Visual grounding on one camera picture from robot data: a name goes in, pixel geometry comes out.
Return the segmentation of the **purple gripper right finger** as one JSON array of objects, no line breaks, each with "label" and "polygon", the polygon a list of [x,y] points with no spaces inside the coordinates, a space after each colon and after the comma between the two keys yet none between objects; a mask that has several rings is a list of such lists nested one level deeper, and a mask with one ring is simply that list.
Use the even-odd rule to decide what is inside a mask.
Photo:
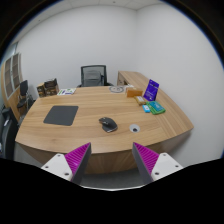
[{"label": "purple gripper right finger", "polygon": [[182,166],[167,153],[155,151],[133,143],[132,154],[144,184],[149,184],[182,169]]}]

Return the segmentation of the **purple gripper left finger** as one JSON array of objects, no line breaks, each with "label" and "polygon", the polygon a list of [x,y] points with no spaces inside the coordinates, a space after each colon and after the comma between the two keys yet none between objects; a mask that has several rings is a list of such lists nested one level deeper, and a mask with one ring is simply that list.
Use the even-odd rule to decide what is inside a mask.
[{"label": "purple gripper left finger", "polygon": [[90,155],[91,144],[87,143],[67,154],[57,153],[42,166],[42,169],[79,185]]}]

